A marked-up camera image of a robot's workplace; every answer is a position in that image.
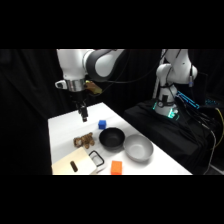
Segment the cable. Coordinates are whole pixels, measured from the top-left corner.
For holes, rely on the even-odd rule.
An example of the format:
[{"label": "cable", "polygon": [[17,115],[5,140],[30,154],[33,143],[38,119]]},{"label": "cable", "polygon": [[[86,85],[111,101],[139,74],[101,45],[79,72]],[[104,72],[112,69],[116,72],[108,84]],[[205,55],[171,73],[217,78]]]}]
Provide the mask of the cable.
[{"label": "cable", "polygon": [[217,122],[216,120],[214,119],[211,119],[210,117],[208,117],[207,115],[203,114],[203,113],[200,113],[198,110],[193,110],[191,107],[189,107],[189,109],[191,109],[191,111],[195,114],[194,116],[199,118],[200,120],[202,120],[207,126],[210,126],[210,125],[216,125],[216,126],[219,126],[220,123]]},{"label": "cable", "polygon": [[215,148],[217,148],[217,147],[221,144],[221,142],[222,142],[222,140],[223,140],[223,137],[224,137],[224,119],[223,119],[223,116],[222,116],[221,111],[220,111],[218,108],[215,108],[215,109],[219,112],[220,117],[221,117],[221,119],[222,119],[222,124],[223,124],[223,133],[222,133],[222,137],[221,137],[219,143],[215,146]]},{"label": "cable", "polygon": [[146,78],[157,67],[158,63],[164,58],[164,56],[166,55],[166,53],[167,53],[168,50],[169,49],[167,49],[165,51],[165,53],[162,55],[162,57],[159,59],[159,61],[155,64],[155,66],[146,75],[142,76],[141,78],[138,78],[138,79],[135,79],[135,80],[132,80],[132,81],[127,81],[127,82],[117,82],[117,80],[115,80],[115,81],[106,81],[106,82],[108,82],[108,83],[116,83],[116,84],[129,84],[129,83],[133,83],[133,82],[138,82],[138,81]]},{"label": "cable", "polygon": [[[172,68],[170,68],[170,70],[169,70],[169,72],[168,72],[168,74],[167,74],[166,80],[168,80],[168,76],[169,76],[169,74],[170,74],[171,69],[172,69]],[[167,87],[169,88],[170,93],[171,93],[172,96],[173,96],[173,100],[174,100],[174,102],[176,103],[175,97],[174,97],[174,95],[173,95],[173,93],[172,93],[172,91],[171,91],[171,89],[170,89],[170,85],[169,85],[168,83],[166,83],[166,85],[167,85]],[[196,135],[193,133],[193,131],[191,130],[190,125],[188,124],[186,118],[185,118],[184,115],[182,114],[182,111],[180,110],[180,108],[179,108],[179,111],[180,111],[180,113],[181,113],[181,116],[184,118],[184,121],[185,121],[185,123],[187,124],[188,129],[191,131],[192,135],[194,136],[194,138],[195,138],[195,140],[196,140],[196,142],[197,142],[198,147],[200,148],[201,146],[200,146],[200,144],[198,143],[198,139],[197,139]]]},{"label": "cable", "polygon": [[204,72],[198,72],[198,74],[208,75],[208,74],[206,74],[206,73],[204,73]]},{"label": "cable", "polygon": [[181,50],[182,50],[182,49],[180,49],[180,50],[179,50],[179,52],[177,53],[176,58],[178,58],[178,56],[179,56],[179,54],[180,54]]},{"label": "cable", "polygon": [[194,91],[193,91],[193,87],[194,87],[194,76],[193,76],[193,61],[194,61],[194,51],[193,51],[193,56],[192,56],[192,61],[191,61],[191,69],[190,69],[190,77],[189,77],[189,87],[191,89],[191,95],[192,98],[195,101],[195,97],[194,97]]},{"label": "cable", "polygon": [[202,122],[199,122],[199,121],[194,117],[194,115],[190,114],[187,108],[186,108],[186,112],[187,112],[187,114],[188,114],[191,118],[193,118],[195,121],[197,121],[198,123],[200,123],[201,128],[202,128],[202,132],[203,132],[203,137],[204,137],[204,139],[205,139],[206,136],[205,136],[205,129],[203,128],[203,125],[202,125],[203,123],[202,123]]},{"label": "cable", "polygon": [[210,161],[209,161],[208,169],[205,171],[204,175],[207,174],[207,172],[209,171],[209,169],[210,169],[210,167],[211,167],[211,163],[212,163],[212,159],[213,159],[213,155],[214,155],[214,151],[215,151],[215,145],[216,145],[216,137],[215,137],[215,134],[214,134],[214,132],[213,132],[212,130],[210,130],[210,131],[211,131],[211,133],[212,133],[212,135],[213,135],[213,137],[214,137],[214,146],[213,146],[213,150],[212,150],[212,155],[211,155],[211,157],[210,157]]}]

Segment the metal bowl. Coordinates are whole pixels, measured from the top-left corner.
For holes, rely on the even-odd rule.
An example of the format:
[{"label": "metal bowl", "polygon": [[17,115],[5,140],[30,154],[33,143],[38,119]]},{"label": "metal bowl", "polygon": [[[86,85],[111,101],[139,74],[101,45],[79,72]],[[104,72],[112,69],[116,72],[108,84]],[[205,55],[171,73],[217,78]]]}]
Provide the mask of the metal bowl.
[{"label": "metal bowl", "polygon": [[145,162],[154,152],[153,144],[146,137],[132,135],[124,142],[126,154],[135,162]]}]

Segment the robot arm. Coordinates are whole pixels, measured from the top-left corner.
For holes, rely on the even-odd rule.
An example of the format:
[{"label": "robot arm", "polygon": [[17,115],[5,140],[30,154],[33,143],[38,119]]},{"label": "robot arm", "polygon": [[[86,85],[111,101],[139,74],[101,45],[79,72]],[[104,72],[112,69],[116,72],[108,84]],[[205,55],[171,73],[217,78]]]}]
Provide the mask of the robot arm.
[{"label": "robot arm", "polygon": [[57,82],[58,89],[68,90],[72,101],[83,118],[87,121],[87,91],[85,76],[93,81],[105,82],[110,79],[125,49],[58,49],[58,59],[63,71],[64,80]]},{"label": "robot arm", "polygon": [[176,96],[177,89],[173,84],[189,84],[189,87],[192,87],[198,71],[190,62],[188,49],[169,49],[166,60],[170,64],[163,64],[157,70],[161,89],[155,111],[160,115],[173,118],[178,112],[174,110],[173,96]]}]

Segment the orange cube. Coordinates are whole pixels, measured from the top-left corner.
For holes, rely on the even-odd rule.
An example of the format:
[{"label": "orange cube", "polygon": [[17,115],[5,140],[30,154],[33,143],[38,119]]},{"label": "orange cube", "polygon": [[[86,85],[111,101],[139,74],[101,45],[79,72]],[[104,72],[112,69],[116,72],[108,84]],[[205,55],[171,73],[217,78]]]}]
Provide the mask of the orange cube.
[{"label": "orange cube", "polygon": [[122,175],[122,162],[113,161],[111,167],[111,175]]}]

